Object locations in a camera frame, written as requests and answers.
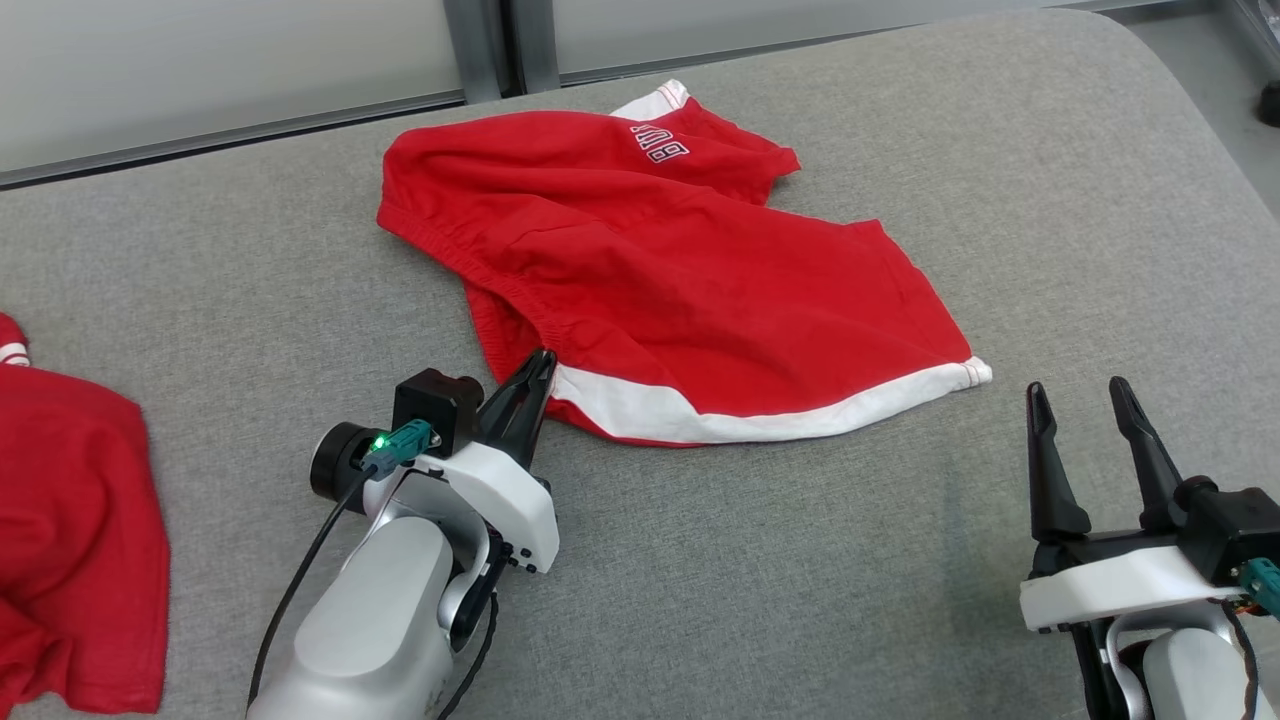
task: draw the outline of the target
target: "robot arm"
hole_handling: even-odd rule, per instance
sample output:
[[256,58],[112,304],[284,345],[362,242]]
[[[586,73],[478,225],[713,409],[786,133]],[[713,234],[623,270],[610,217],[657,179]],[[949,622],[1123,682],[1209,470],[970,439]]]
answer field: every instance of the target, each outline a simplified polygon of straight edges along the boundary
[[[1092,720],[1274,720],[1236,614],[1276,605],[1280,506],[1258,488],[1184,482],[1124,378],[1112,378],[1111,401],[1138,471],[1142,529],[1091,533],[1044,388],[1027,391],[1039,542],[1021,584],[1028,629],[1071,634]],[[1126,642],[1138,630],[1164,634]]]
[[320,442],[312,489],[352,497],[371,527],[250,720],[417,720],[435,703],[503,569],[547,571],[559,551],[548,486],[529,474],[554,366],[535,352],[483,407],[470,378],[401,383],[393,424],[426,423],[430,442],[389,474],[365,466],[397,433],[343,423]]

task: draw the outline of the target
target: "teal cable connector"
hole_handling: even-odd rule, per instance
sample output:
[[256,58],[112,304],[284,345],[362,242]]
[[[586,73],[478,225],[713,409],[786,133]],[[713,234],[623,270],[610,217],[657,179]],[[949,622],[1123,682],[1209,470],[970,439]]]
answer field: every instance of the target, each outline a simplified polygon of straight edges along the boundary
[[1280,568],[1266,557],[1254,557],[1244,564],[1240,585],[1263,610],[1280,618]]
[[389,436],[379,436],[360,466],[370,479],[380,480],[390,475],[402,462],[408,462],[431,447],[431,425],[425,420],[410,420]]

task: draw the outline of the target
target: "folded red garment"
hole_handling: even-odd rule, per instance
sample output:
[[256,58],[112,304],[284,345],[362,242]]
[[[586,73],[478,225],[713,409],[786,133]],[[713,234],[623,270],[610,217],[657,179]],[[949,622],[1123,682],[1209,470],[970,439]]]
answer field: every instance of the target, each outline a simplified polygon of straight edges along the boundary
[[618,111],[402,135],[378,222],[462,275],[493,373],[646,445],[844,433],[991,379],[878,222],[764,208],[795,154],[678,82]]
[[156,712],[169,543],[138,406],[0,364],[0,719],[45,692],[86,712]]

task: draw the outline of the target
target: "gray fabric tabletop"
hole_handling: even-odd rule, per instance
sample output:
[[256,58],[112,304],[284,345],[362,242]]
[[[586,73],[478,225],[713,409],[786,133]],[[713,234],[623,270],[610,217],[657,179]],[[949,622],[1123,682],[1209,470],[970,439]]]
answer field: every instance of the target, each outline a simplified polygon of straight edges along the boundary
[[[1023,628],[1023,393],[1097,529],[1140,509],[1107,379],[1184,474],[1280,495],[1280,228],[1161,63],[1101,17],[920,27],[675,73],[799,152],[773,206],[883,220],[992,384],[855,433],[696,450],[549,424],[562,551],[506,577],[461,719],[1085,717]],[[401,131],[608,111],[632,78],[0,195],[0,310],[36,364],[145,410],[173,546],[165,720],[230,719],[328,506],[312,448],[425,366],[494,386],[457,278],[374,224]],[[365,529],[346,518],[274,664]],[[1251,621],[1265,688],[1280,626]],[[457,675],[470,662],[460,660]],[[72,717],[54,697],[17,720]]]

